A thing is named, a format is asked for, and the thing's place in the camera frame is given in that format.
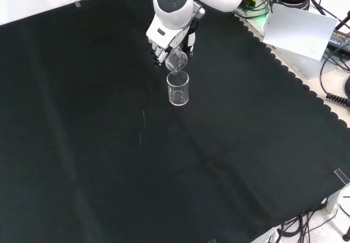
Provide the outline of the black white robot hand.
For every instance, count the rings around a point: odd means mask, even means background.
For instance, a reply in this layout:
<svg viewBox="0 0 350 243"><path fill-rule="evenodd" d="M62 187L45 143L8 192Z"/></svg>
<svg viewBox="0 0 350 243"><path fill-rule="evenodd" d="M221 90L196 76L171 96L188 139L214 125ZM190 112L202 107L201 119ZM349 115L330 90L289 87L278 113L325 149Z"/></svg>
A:
<svg viewBox="0 0 350 243"><path fill-rule="evenodd" d="M160 19L154 15L146 31L146 36L151 44L151 54L155 65L158 67L164 65L173 52L183 52L187 60L191 59L198 24L198 19L194 18L187 26L172 30L165 27Z"/></svg>

